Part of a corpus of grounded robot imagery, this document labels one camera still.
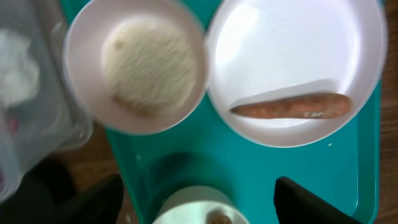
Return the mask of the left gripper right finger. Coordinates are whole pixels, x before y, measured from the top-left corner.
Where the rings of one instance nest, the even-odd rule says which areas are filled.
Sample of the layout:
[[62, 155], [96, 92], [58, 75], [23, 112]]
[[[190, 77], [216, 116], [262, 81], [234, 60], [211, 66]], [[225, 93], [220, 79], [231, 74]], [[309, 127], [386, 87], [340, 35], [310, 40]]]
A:
[[288, 177], [275, 182], [274, 206], [280, 224], [360, 224]]

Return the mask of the orange carrot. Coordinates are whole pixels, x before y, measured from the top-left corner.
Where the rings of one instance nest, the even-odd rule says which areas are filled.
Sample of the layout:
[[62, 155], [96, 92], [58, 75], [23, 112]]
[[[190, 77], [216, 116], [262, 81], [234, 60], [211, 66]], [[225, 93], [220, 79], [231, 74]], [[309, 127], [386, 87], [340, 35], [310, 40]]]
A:
[[257, 119], [333, 119], [351, 111], [351, 99], [337, 93], [315, 93], [235, 106], [233, 114]]

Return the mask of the white bowl with residue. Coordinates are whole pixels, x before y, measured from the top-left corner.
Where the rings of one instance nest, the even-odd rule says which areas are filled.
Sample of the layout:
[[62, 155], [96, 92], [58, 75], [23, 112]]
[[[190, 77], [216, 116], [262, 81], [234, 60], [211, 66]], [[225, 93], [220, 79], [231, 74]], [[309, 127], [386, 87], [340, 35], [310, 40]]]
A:
[[204, 30], [178, 1], [94, 0], [75, 16], [63, 70], [97, 122], [126, 133], [170, 129], [200, 104], [208, 80]]

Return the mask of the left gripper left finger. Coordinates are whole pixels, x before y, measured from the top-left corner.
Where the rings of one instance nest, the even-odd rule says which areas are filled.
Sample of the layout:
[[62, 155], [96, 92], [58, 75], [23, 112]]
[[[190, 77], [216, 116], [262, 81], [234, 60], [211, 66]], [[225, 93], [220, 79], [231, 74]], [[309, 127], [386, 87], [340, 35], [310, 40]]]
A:
[[124, 183], [111, 174], [53, 212], [35, 219], [37, 224], [115, 224], [124, 200]]

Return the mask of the white bowl with food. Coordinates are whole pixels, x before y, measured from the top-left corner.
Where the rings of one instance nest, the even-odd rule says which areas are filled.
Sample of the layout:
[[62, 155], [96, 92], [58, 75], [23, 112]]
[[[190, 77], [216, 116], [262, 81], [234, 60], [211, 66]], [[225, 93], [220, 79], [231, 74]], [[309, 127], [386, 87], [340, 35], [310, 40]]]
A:
[[165, 200], [153, 224], [249, 224], [222, 191], [204, 185], [182, 188]]

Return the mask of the white napkin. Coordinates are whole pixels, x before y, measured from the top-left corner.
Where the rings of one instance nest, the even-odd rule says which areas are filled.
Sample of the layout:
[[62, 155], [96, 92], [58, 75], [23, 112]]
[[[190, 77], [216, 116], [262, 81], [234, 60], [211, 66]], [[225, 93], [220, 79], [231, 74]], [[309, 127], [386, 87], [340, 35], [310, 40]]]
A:
[[30, 39], [10, 29], [1, 29], [1, 103], [20, 105], [37, 96], [40, 67], [29, 53]]

